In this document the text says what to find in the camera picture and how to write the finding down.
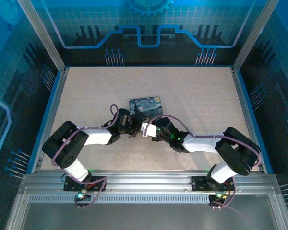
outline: starry night mouse pad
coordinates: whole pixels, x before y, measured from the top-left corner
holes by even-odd
[[[129,100],[131,114],[136,114],[144,121],[163,114],[160,97],[144,97]]]

